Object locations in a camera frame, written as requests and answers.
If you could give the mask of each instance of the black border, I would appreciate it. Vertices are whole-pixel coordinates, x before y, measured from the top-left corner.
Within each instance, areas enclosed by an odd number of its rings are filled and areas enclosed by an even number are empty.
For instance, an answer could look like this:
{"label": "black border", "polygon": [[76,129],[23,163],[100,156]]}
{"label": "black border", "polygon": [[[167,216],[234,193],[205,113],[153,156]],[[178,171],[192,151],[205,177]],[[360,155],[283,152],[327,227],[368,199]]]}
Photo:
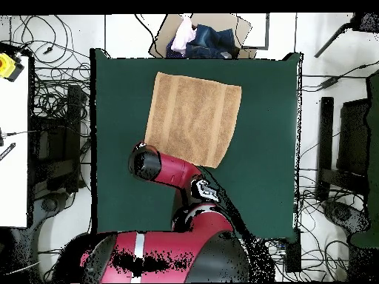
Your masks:
{"label": "black border", "polygon": [[91,140],[91,235],[98,230],[97,135],[96,135],[96,49],[90,49],[90,140]]}

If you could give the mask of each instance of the towel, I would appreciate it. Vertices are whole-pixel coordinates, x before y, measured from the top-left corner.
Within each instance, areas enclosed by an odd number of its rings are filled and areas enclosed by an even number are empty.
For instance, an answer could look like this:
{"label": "towel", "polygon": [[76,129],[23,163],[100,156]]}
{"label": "towel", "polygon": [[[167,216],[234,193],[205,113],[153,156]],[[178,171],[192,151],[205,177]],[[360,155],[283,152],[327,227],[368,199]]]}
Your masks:
{"label": "towel", "polygon": [[234,133],[240,86],[158,72],[145,143],[160,152],[216,168]]}

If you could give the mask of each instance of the power cord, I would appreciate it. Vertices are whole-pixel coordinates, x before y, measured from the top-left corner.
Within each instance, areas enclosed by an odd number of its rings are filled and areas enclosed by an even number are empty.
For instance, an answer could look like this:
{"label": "power cord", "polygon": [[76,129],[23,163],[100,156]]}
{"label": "power cord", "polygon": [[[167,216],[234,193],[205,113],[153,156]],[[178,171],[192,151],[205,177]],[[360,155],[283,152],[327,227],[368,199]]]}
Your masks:
{"label": "power cord", "polygon": [[359,67],[355,67],[354,69],[342,74],[342,75],[339,75],[339,76],[335,76],[335,77],[332,77],[332,78],[328,78],[326,81],[322,82],[321,84],[317,85],[317,86],[303,86],[303,87],[311,87],[311,88],[317,88],[316,90],[305,90],[305,89],[302,89],[303,92],[318,92],[322,89],[326,89],[326,88],[329,88],[331,87],[332,85],[336,84],[340,78],[343,78],[344,76],[348,75],[349,73],[355,71],[355,70],[358,70],[358,69],[364,69],[366,67],[370,67],[372,65],[376,65],[376,64],[379,64],[379,60],[374,62],[374,63],[371,63],[371,64],[362,64],[360,65]]}

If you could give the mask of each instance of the green table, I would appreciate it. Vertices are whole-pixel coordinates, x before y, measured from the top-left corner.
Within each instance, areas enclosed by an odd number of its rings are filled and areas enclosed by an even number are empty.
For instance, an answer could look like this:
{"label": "green table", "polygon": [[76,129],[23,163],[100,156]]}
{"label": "green table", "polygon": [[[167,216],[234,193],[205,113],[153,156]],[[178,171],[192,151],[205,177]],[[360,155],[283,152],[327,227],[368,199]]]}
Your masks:
{"label": "green table", "polygon": [[157,72],[242,87],[232,142],[211,173],[248,229],[292,237],[298,62],[111,59],[91,51],[97,136],[97,231],[169,231],[174,190],[133,178],[131,149],[144,139]]}
{"label": "green table", "polygon": [[367,211],[370,228],[367,232],[353,234],[351,243],[361,248],[379,249],[379,71],[366,79],[366,85],[367,98],[371,105],[366,118],[369,127]]}

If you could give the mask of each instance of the black chair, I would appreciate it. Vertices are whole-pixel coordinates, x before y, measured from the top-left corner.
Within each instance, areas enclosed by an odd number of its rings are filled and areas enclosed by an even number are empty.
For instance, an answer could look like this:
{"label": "black chair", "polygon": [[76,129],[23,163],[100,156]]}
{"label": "black chair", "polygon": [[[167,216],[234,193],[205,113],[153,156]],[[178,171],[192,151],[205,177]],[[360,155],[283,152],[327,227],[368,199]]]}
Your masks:
{"label": "black chair", "polygon": [[340,34],[345,33],[348,29],[356,32],[379,33],[379,13],[354,13],[350,22],[338,28],[334,35],[315,54],[315,58],[318,58]]}

